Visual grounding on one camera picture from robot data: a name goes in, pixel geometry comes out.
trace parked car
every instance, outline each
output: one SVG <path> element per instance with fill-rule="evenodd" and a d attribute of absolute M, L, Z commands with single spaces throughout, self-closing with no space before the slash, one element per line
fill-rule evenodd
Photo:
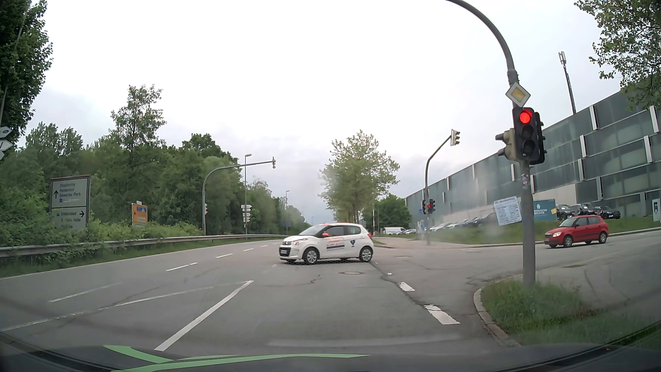
<path fill-rule="evenodd" d="M 594 212 L 598 215 L 600 215 L 604 220 L 608 218 L 615 218 L 619 219 L 620 218 L 620 212 L 617 209 L 612 209 L 610 207 L 607 207 L 605 205 L 599 206 L 599 207 L 594 207 Z"/>
<path fill-rule="evenodd" d="M 567 204 L 558 204 L 555 206 L 555 215 L 559 220 L 566 220 L 568 217 L 574 215 L 572 209 Z"/>
<path fill-rule="evenodd" d="M 544 234 L 544 244 L 551 248 L 562 245 L 569 248 L 575 242 L 603 244 L 608 239 L 608 224 L 601 216 L 575 216 L 564 220 L 558 228 Z"/>
<path fill-rule="evenodd" d="M 498 223 L 498 217 L 496 217 L 495 212 L 491 212 L 486 216 L 480 216 L 475 220 L 471 221 L 471 227 L 478 227 L 484 224 Z"/>

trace priority road sign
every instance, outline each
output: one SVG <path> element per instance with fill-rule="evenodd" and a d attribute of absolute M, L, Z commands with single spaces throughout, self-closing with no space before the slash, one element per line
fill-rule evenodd
<path fill-rule="evenodd" d="M 14 146 L 14 144 L 8 140 L 0 140 L 0 151 L 8 150 L 11 146 Z"/>

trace lamp post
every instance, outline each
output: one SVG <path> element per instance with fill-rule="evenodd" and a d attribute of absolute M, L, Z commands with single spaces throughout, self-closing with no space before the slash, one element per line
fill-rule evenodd
<path fill-rule="evenodd" d="M 287 193 L 289 190 L 285 191 L 285 235 L 289 235 L 289 224 L 287 223 Z"/>
<path fill-rule="evenodd" d="M 247 163 L 247 159 L 249 156 L 253 156 L 252 154 L 245 154 L 243 156 L 243 163 Z M 248 205 L 248 169 L 246 167 L 243 167 L 243 204 Z M 248 222 L 245 222 L 246 219 L 246 214 L 243 213 L 244 219 L 243 219 L 243 227 L 246 229 L 246 235 L 248 235 Z"/>

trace direction sign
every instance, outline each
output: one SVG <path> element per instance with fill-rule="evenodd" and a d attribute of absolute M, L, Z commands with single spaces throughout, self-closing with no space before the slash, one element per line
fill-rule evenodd
<path fill-rule="evenodd" d="M 50 214 L 60 228 L 85 228 L 89 223 L 89 175 L 50 180 Z"/>
<path fill-rule="evenodd" d="M 0 126 L 0 138 L 7 137 L 11 133 L 11 128 L 8 126 Z"/>
<path fill-rule="evenodd" d="M 14 146 L 14 144 L 8 140 L 0 140 L 0 151 L 8 150 L 11 146 Z"/>
<path fill-rule="evenodd" d="M 143 204 L 131 204 L 131 218 L 134 224 L 147 224 L 147 206 Z"/>

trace car windshield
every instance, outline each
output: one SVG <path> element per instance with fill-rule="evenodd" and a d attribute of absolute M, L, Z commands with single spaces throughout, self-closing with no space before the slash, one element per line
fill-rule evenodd
<path fill-rule="evenodd" d="M 659 1 L 0 0 L 0 349 L 661 350 Z"/>
<path fill-rule="evenodd" d="M 574 224 L 575 218 L 568 218 L 560 224 L 560 227 L 571 227 Z"/>
<path fill-rule="evenodd" d="M 324 224 L 310 226 L 310 227 L 306 228 L 305 230 L 301 231 L 299 233 L 299 235 L 304 235 L 304 236 L 317 235 L 326 226 L 327 225 L 324 225 Z"/>

